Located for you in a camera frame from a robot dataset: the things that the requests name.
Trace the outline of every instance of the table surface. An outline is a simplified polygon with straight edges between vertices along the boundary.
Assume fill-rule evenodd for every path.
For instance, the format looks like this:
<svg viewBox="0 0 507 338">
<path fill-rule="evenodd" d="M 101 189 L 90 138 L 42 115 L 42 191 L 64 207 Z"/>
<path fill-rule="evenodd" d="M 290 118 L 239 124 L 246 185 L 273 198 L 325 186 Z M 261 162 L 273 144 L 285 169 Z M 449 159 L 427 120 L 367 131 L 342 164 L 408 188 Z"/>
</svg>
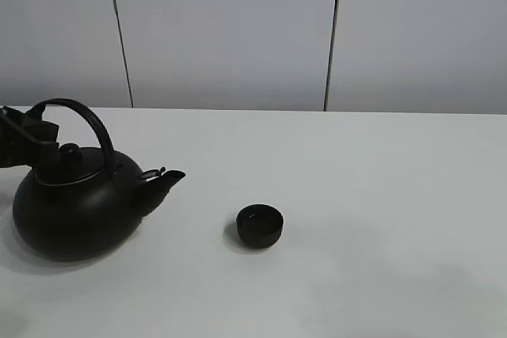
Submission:
<svg viewBox="0 0 507 338">
<path fill-rule="evenodd" d="M 116 251 L 54 264 L 19 243 L 27 170 L 3 169 L 1 338 L 505 338 L 507 116 L 97 114 L 143 169 L 187 177 Z M 261 253 L 231 225 L 252 203 L 285 217 Z"/>
</svg>

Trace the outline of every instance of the black teapot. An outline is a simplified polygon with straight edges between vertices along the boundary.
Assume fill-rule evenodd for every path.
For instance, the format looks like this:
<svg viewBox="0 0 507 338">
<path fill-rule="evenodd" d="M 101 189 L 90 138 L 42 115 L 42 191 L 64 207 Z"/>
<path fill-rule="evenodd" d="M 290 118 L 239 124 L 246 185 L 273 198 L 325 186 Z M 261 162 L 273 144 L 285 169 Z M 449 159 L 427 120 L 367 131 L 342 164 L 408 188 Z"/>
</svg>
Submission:
<svg viewBox="0 0 507 338">
<path fill-rule="evenodd" d="M 42 120 L 46 104 L 77 112 L 101 147 L 59 148 L 58 126 Z M 104 124 L 77 101 L 52 99 L 25 114 L 3 108 L 0 122 L 0 166 L 32 166 L 13 201 L 14 224 L 30 247 L 54 260 L 84 260 L 119 245 L 185 176 L 143 172 L 113 149 Z"/>
</svg>

